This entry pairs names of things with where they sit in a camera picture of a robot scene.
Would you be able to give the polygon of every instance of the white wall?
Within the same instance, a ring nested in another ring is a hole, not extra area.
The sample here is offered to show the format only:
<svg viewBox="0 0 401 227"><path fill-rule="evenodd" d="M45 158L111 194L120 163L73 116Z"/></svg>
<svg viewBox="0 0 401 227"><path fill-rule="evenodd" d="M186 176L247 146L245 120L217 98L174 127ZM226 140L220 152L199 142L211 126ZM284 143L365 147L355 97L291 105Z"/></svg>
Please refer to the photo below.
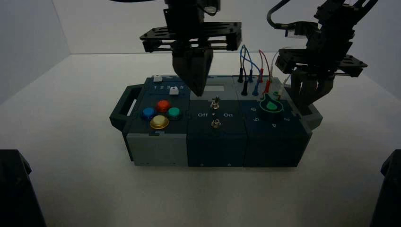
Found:
<svg viewBox="0 0 401 227"><path fill-rule="evenodd" d="M401 99L401 1L379 0L357 25L350 53L366 62L364 74Z"/></svg>
<svg viewBox="0 0 401 227"><path fill-rule="evenodd" d="M51 0L0 1L0 104L70 51Z"/></svg>

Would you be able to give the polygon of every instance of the push button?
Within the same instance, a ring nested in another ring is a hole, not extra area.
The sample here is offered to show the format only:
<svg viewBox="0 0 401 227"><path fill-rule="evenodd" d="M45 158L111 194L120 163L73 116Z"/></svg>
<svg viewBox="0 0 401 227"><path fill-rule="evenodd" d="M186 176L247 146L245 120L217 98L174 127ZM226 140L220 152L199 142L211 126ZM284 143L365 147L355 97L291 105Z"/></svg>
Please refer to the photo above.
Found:
<svg viewBox="0 0 401 227"><path fill-rule="evenodd" d="M167 101L167 100L161 100L161 101L159 101L159 102L157 103L157 105L156 105L156 110L157 110L159 113L165 113L165 112L167 112L168 109L170 109L170 107L171 107L171 104L170 104L169 101Z"/></svg>
<svg viewBox="0 0 401 227"><path fill-rule="evenodd" d="M154 129L163 129L168 126L170 121L163 115L157 115L150 121L150 126Z"/></svg>
<svg viewBox="0 0 401 227"><path fill-rule="evenodd" d="M142 118L144 120L150 121L153 118L153 116L155 116L155 113L156 111L154 108L152 107L145 108L142 111Z"/></svg>
<svg viewBox="0 0 401 227"><path fill-rule="evenodd" d="M178 118L180 116L180 109L177 107L172 107L168 110L168 116L171 118Z"/></svg>

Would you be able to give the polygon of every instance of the white backdrop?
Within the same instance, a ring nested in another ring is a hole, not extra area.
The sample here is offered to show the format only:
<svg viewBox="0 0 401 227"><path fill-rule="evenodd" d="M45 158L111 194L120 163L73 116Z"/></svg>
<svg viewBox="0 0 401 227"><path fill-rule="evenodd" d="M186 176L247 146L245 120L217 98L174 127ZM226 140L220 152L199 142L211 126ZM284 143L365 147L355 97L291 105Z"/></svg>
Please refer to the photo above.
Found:
<svg viewBox="0 0 401 227"><path fill-rule="evenodd" d="M0 104L67 57L52 0L0 1Z"/></svg>

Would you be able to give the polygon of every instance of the cable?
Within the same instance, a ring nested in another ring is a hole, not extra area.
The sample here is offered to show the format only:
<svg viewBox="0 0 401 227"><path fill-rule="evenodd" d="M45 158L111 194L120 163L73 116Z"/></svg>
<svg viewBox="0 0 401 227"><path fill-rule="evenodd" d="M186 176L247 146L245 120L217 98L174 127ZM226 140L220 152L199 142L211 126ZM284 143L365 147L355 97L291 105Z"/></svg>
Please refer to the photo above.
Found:
<svg viewBox="0 0 401 227"><path fill-rule="evenodd" d="M238 76L238 83L243 83L244 82L244 69L243 69L243 64L241 63L241 58L242 58L242 50L244 49L244 45L241 47L240 53L239 53L239 76Z"/></svg>
<svg viewBox="0 0 401 227"><path fill-rule="evenodd" d="M245 81L244 81L244 88L242 89L241 95L247 96L248 95L248 91L247 91L248 90L248 79L246 78L246 70L245 70L244 63L245 63L245 56L243 56L243 58L242 58L242 67L244 69Z"/></svg>
<svg viewBox="0 0 401 227"><path fill-rule="evenodd" d="M291 49L291 47L283 47L281 49ZM271 59L271 67L270 67L270 75L271 77L273 77L273 66L274 66L274 59L276 58L277 54L279 53L279 51L276 52L276 54L273 56L273 58Z"/></svg>
<svg viewBox="0 0 401 227"><path fill-rule="evenodd" d="M284 80L283 84L280 86L279 95L278 95L277 100L281 99L281 96L283 95L284 86L286 85L286 83L290 77L291 77L291 74L288 75L288 77Z"/></svg>
<svg viewBox="0 0 401 227"><path fill-rule="evenodd" d="M250 63L251 63L251 69L249 70L248 81L249 81L250 83L253 83L252 74L253 74L253 65L254 65L254 63L253 63L253 61L252 61L251 55L249 54L248 48L245 47L245 51L246 51L246 53L248 54L248 58L249 58L249 61L250 61Z"/></svg>
<svg viewBox="0 0 401 227"><path fill-rule="evenodd" d="M269 72L269 80L270 80L270 82L271 82L271 72L270 72L270 67L269 67L269 61L267 61L267 58L266 58L266 55L264 54L264 52L262 51L262 50L259 50L259 54L263 54L263 56L264 56L264 60L266 61L266 65L267 65L267 70L268 70L268 72Z"/></svg>
<svg viewBox="0 0 401 227"><path fill-rule="evenodd" d="M276 12L277 10L279 10L281 7L283 7L285 4L287 4L290 0L282 0L281 2L279 2L277 5L275 5L273 8L271 8L271 10L269 10L269 12L267 13L266 19L267 22L275 29L285 29L285 30L291 30L292 28L290 28L290 25L288 24L279 24L279 23L274 23L271 20L271 15Z"/></svg>
<svg viewBox="0 0 401 227"><path fill-rule="evenodd" d="M251 63L251 64L258 70L258 72L259 72L259 74L260 74L261 70L259 69L259 67L258 67L255 63L253 63L252 61L250 61L249 59L247 59L245 56L242 55L242 49L241 49L239 55L240 55L242 58L244 58L245 61Z"/></svg>

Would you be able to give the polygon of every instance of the black handle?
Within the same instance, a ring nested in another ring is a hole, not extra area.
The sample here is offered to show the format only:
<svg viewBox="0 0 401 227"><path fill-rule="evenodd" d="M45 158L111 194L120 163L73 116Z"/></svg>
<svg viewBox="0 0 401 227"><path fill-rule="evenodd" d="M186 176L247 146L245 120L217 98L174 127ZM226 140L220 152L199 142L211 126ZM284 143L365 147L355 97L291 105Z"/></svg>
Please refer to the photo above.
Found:
<svg viewBox="0 0 401 227"><path fill-rule="evenodd" d="M125 123L131 117L127 115L128 111L130 110L134 100L138 99L140 96L142 88L143 84L128 86L125 89L112 114L110 115L110 121L116 129L120 131L124 129Z"/></svg>

